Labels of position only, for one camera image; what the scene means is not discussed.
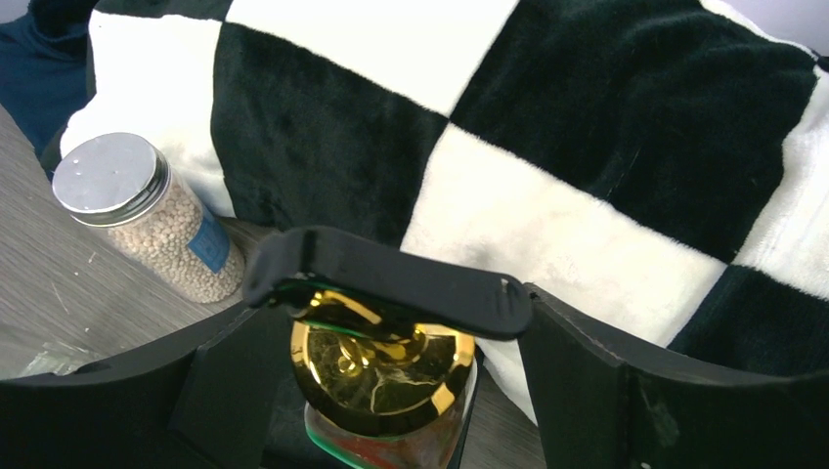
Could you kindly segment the gold-top oil bottle brown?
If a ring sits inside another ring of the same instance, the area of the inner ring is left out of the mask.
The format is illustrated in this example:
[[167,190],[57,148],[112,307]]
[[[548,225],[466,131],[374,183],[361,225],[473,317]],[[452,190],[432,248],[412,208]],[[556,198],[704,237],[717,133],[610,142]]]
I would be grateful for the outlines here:
[[514,340],[532,319],[514,277],[329,227],[265,236],[242,295],[290,318],[307,435],[353,468],[451,467],[475,397],[477,340]]

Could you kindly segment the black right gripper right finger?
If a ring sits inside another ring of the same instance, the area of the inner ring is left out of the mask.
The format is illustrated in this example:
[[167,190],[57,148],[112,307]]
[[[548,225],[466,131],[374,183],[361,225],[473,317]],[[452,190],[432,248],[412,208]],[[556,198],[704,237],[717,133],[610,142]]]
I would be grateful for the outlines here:
[[701,362],[529,285],[519,346],[549,468],[824,468],[828,375]]

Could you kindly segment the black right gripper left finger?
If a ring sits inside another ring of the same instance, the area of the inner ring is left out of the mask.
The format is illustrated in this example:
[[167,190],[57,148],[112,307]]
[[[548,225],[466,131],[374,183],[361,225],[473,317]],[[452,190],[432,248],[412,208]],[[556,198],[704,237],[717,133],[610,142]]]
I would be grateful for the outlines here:
[[287,367],[280,313],[232,307],[57,376],[1,384],[5,468],[256,468]]

